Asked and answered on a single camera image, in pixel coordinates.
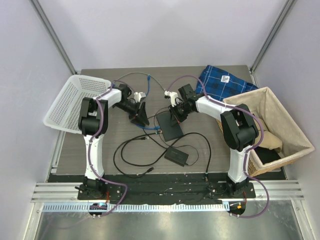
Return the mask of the black network switch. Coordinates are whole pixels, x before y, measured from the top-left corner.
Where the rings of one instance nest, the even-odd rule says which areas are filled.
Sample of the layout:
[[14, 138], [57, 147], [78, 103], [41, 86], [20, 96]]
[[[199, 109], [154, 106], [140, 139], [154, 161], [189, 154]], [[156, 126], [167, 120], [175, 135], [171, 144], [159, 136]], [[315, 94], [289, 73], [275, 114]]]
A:
[[166, 142], [178, 139], [184, 135], [179, 124], [171, 126], [171, 113], [169, 111], [159, 113], [156, 119]]

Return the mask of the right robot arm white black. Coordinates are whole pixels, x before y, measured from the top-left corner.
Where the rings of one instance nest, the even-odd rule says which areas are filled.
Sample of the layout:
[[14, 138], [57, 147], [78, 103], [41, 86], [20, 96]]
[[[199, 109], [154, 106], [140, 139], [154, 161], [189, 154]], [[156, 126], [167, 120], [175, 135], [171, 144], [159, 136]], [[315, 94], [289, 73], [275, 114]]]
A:
[[223, 138], [230, 148], [230, 166], [227, 172], [226, 193], [233, 198], [244, 191], [243, 184], [248, 180], [248, 158], [259, 131], [254, 115], [245, 104], [227, 105], [205, 92], [196, 93], [190, 84], [178, 92], [164, 92], [170, 100], [169, 111], [173, 121], [184, 122], [191, 113], [206, 114], [221, 122]]

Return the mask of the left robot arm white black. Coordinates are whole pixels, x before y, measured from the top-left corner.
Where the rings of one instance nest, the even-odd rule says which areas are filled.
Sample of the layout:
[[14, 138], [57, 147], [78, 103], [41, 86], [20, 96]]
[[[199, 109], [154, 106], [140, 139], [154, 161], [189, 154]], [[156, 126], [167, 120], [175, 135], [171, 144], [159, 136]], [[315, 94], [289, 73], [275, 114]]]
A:
[[93, 98], [85, 97], [81, 102], [78, 127], [86, 148], [86, 170], [84, 182], [101, 181], [105, 171], [102, 160], [102, 144], [109, 125], [109, 108], [116, 107], [128, 114], [134, 125], [149, 125], [146, 114], [147, 96], [144, 92], [133, 92], [127, 84], [120, 84]]

